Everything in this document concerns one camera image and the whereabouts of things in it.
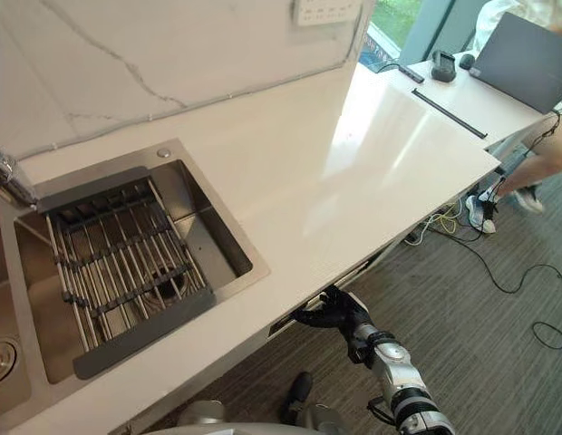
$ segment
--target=gray carpet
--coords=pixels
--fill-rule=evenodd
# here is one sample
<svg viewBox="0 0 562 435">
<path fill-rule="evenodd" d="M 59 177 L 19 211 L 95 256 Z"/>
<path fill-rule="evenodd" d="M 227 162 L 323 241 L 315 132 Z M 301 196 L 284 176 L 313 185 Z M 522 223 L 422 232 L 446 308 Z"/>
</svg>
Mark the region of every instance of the gray carpet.
<svg viewBox="0 0 562 435">
<path fill-rule="evenodd" d="M 562 174 L 544 183 L 540 196 L 544 216 L 530 216 L 506 198 L 496 216 L 498 234 L 470 244 L 506 287 L 536 263 L 562 272 Z M 459 235 L 473 236 L 467 228 Z M 537 320 L 562 329 L 562 282 L 555 273 L 536 269 L 521 292 L 504 295 L 473 254 L 428 234 L 419 247 L 398 246 L 348 290 L 364 300 L 378 327 L 411 351 L 459 434 L 562 435 L 562 351 L 543 347 L 530 331 Z M 222 401 L 231 421 L 275 421 L 286 389 L 303 370 L 315 379 L 310 401 L 337 409 L 352 434 L 395 433 L 365 410 L 379 385 L 349 362 L 341 335 L 302 325 L 195 399 Z M 152 429 L 170 427 L 181 409 Z"/>
</svg>

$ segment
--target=electrical outlet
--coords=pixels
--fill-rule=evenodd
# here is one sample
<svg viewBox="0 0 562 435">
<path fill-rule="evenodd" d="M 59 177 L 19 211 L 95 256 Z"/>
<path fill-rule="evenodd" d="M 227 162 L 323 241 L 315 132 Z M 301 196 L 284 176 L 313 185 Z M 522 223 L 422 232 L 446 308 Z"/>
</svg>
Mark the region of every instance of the electrical outlet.
<svg viewBox="0 0 562 435">
<path fill-rule="evenodd" d="M 353 21 L 362 0 L 296 0 L 298 25 L 319 25 Z"/>
</svg>

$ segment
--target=sneaker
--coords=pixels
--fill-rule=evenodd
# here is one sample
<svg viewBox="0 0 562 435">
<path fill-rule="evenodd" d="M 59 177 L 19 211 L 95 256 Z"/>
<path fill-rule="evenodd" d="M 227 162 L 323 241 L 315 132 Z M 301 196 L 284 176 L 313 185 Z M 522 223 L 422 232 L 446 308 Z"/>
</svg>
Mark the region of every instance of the sneaker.
<svg viewBox="0 0 562 435">
<path fill-rule="evenodd" d="M 537 186 L 528 186 L 526 188 L 518 188 L 513 191 L 513 196 L 518 204 L 526 211 L 531 213 L 543 213 L 544 207 L 541 201 L 537 198 Z"/>
<path fill-rule="evenodd" d="M 466 200 L 466 208 L 469 210 L 470 224 L 485 234 L 496 233 L 497 229 L 492 221 L 497 205 L 492 201 L 481 201 L 474 195 Z"/>
</svg>

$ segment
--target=shoe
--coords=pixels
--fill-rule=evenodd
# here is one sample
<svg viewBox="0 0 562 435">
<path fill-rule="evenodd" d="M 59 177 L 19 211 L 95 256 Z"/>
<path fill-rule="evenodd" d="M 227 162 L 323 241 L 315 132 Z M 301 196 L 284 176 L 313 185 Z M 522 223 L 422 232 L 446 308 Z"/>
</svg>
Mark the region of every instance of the shoe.
<svg viewBox="0 0 562 435">
<path fill-rule="evenodd" d="M 526 211 L 541 214 L 545 210 L 543 204 L 541 204 L 541 201 L 537 198 L 537 185 L 528 186 L 526 188 L 518 188 L 513 191 L 513 196 L 517 200 L 518 204 Z"/>
<path fill-rule="evenodd" d="M 295 426 L 297 415 L 303 410 L 303 405 L 313 385 L 314 378 L 310 372 L 300 372 L 297 375 L 279 410 L 279 420 L 283 424 Z"/>
<path fill-rule="evenodd" d="M 466 208 L 469 210 L 470 224 L 485 234 L 497 232 L 492 217 L 497 211 L 497 205 L 492 201 L 481 201 L 478 197 L 470 195 L 466 200 Z"/>
</svg>

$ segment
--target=laptop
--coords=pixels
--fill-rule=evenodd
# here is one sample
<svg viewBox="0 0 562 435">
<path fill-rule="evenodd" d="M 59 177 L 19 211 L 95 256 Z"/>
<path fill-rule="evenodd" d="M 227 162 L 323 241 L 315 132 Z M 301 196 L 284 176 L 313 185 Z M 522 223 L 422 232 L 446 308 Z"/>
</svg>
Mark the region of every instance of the laptop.
<svg viewBox="0 0 562 435">
<path fill-rule="evenodd" d="M 470 75 L 549 113 L 562 100 L 562 36 L 506 13 Z"/>
</svg>

